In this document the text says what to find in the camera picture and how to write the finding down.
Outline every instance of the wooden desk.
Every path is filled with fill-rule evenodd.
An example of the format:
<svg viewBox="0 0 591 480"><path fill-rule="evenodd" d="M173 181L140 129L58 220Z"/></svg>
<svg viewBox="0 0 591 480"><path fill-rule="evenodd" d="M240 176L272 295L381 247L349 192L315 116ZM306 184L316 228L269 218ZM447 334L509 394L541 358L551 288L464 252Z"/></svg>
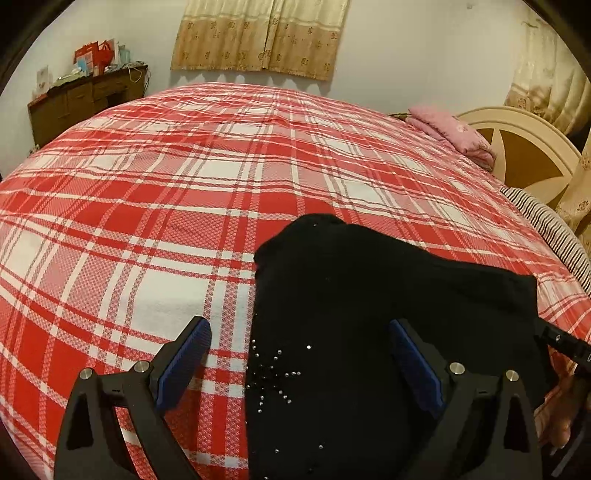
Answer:
<svg viewBox="0 0 591 480"><path fill-rule="evenodd" d="M68 128L106 108L142 98L147 69L144 65L84 77L54 87L45 98L29 103L35 145L47 145Z"/></svg>

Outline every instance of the black and white striped fabric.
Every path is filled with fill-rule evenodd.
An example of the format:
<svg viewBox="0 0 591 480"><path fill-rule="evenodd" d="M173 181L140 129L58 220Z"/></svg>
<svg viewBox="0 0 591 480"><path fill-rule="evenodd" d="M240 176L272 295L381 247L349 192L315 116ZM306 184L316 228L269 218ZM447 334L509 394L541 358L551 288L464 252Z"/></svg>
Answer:
<svg viewBox="0 0 591 480"><path fill-rule="evenodd" d="M591 296L591 262L583 245L564 220L523 189L503 187L501 192L529 220L587 295Z"/></svg>

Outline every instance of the blue gripper pad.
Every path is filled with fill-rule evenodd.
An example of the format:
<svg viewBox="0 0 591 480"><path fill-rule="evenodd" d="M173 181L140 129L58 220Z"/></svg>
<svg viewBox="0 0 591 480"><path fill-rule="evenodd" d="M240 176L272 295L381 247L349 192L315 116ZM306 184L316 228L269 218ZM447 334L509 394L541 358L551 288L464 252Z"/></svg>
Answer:
<svg viewBox="0 0 591 480"><path fill-rule="evenodd" d="M421 353L421 349L424 351L427 344L422 343L418 346L411 338L414 336L415 340L420 342L418 335L414 331L413 333L407 332L398 320L390 322L390 336L392 355L411 388L418 406L423 411L429 412L435 419L439 418L446 406L444 391L441 378ZM431 348L431 351L425 353L439 354L432 345L428 345L428 347Z"/></svg>
<svg viewBox="0 0 591 480"><path fill-rule="evenodd" d="M209 349L212 330L206 319L201 319L158 379L156 410L164 413L176 407L195 372L195 367Z"/></svg>

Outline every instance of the white wall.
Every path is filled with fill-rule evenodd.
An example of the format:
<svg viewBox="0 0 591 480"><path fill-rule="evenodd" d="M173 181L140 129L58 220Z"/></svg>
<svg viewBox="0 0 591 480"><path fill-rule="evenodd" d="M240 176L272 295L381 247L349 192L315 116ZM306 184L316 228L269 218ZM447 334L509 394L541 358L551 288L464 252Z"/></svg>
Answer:
<svg viewBox="0 0 591 480"><path fill-rule="evenodd" d="M148 93L193 82L305 90L382 112L432 103L453 112L500 105L523 41L522 0L350 0L331 82L253 72L171 72L186 0L76 0L37 39L0 96L0 171L33 146L27 103L36 72L57 78L75 49L116 37L150 65Z"/></svg>

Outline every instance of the beige curtain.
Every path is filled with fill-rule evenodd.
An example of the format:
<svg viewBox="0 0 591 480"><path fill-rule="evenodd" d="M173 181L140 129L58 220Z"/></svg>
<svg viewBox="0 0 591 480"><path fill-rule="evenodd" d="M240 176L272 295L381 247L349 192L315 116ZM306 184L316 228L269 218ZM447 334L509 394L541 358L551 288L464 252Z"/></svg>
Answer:
<svg viewBox="0 0 591 480"><path fill-rule="evenodd" d="M328 80L349 0L189 0L171 70L262 70Z"/></svg>
<svg viewBox="0 0 591 480"><path fill-rule="evenodd" d="M275 0L264 68L317 80L332 77L349 0Z"/></svg>
<svg viewBox="0 0 591 480"><path fill-rule="evenodd" d="M591 257L591 134L583 150L583 156L574 171L566 192L560 199L556 212L572 230Z"/></svg>
<svg viewBox="0 0 591 480"><path fill-rule="evenodd" d="M591 84L557 33L530 9L525 48L506 105L526 109L565 135L579 132L591 114Z"/></svg>
<svg viewBox="0 0 591 480"><path fill-rule="evenodd" d="M262 70L273 0L189 0L171 70Z"/></svg>

